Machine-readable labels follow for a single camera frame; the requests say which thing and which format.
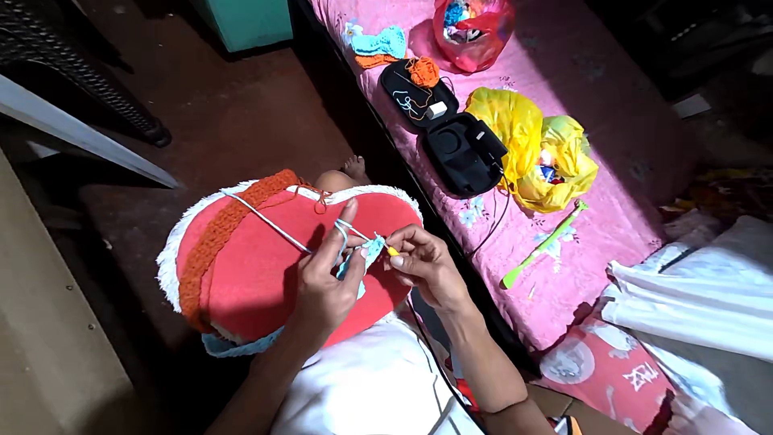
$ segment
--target orange crochet piece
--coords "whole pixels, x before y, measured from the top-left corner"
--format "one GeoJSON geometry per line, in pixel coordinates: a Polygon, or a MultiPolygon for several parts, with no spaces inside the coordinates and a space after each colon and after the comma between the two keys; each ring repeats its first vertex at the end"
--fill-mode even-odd
{"type": "Polygon", "coordinates": [[[430,57],[408,60],[405,69],[410,73],[411,81],[420,87],[434,87],[440,80],[438,65],[430,57]]]}
{"type": "Polygon", "coordinates": [[[386,65],[388,63],[397,62],[400,59],[390,56],[389,54],[374,54],[372,56],[360,56],[356,54],[354,60],[364,69],[378,67],[379,65],[386,65]]]}
{"type": "MultiPolygon", "coordinates": [[[[268,198],[294,184],[300,179],[291,170],[282,170],[253,183],[239,196],[255,208],[268,198]]],[[[185,268],[180,277],[179,297],[182,315],[188,323],[201,332],[214,332],[199,304],[201,296],[201,278],[212,265],[217,253],[226,245],[231,233],[247,216],[250,210],[242,203],[233,200],[220,210],[206,226],[186,259],[185,268]]]]}

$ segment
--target brown floor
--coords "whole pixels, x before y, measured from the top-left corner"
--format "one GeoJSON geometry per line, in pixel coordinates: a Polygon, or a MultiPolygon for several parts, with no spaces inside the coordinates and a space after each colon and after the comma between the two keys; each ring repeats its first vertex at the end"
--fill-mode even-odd
{"type": "Polygon", "coordinates": [[[172,133],[164,149],[119,142],[182,188],[92,185],[81,197],[153,326],[176,348],[190,331],[165,302],[154,260],[182,212],[221,187],[284,168],[314,180],[352,151],[292,50],[226,62],[177,15],[146,19],[135,4],[115,0],[83,6],[135,70],[116,70],[118,78],[172,133]]]}

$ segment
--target green toothbrush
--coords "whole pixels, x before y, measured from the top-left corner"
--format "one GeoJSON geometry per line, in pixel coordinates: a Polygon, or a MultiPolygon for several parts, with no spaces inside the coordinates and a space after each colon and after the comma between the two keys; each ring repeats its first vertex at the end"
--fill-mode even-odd
{"type": "Polygon", "coordinates": [[[502,284],[505,285],[505,288],[509,289],[512,287],[513,283],[515,283],[516,278],[518,278],[518,275],[520,275],[521,271],[526,268],[529,263],[531,263],[535,258],[537,258],[542,252],[545,250],[547,246],[549,246],[551,243],[556,241],[559,235],[564,232],[565,229],[574,221],[574,219],[580,214],[582,210],[587,210],[587,204],[583,200],[576,200],[574,202],[574,211],[569,213],[569,216],[566,216],[563,221],[561,221],[560,224],[556,227],[555,230],[553,230],[553,233],[551,233],[542,243],[540,243],[534,250],[529,254],[528,257],[526,257],[525,260],[521,262],[515,269],[511,270],[510,272],[505,275],[504,278],[502,278],[502,284]]]}

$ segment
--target yarn ball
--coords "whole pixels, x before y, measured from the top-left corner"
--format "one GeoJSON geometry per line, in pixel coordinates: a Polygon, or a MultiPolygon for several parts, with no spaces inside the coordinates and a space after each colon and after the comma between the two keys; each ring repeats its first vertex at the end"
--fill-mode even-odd
{"type": "Polygon", "coordinates": [[[452,2],[445,9],[445,18],[443,19],[443,27],[453,26],[461,19],[461,14],[465,10],[457,3],[452,2]]]}
{"type": "Polygon", "coordinates": [[[440,80],[440,69],[430,57],[413,58],[408,61],[406,69],[411,81],[419,87],[434,87],[440,80]]]}

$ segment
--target person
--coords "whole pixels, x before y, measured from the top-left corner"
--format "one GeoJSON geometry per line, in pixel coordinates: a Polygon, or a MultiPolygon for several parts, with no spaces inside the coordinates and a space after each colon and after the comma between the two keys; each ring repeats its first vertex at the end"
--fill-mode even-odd
{"type": "MultiPolygon", "coordinates": [[[[329,171],[315,184],[337,191],[369,183],[364,160],[329,171]]],[[[351,199],[340,218],[357,213],[351,199]]],[[[350,339],[320,350],[356,302],[365,273],[362,239],[342,281],[331,269],[344,242],[332,229],[299,265],[298,298],[283,333],[258,355],[247,378],[207,435],[253,433],[480,433],[445,385],[427,346],[408,322],[387,316],[350,339]]],[[[418,288],[448,332],[457,362],[491,434],[554,433],[518,370],[489,335],[446,244],[412,224],[387,239],[399,256],[383,267],[418,288]]]]}

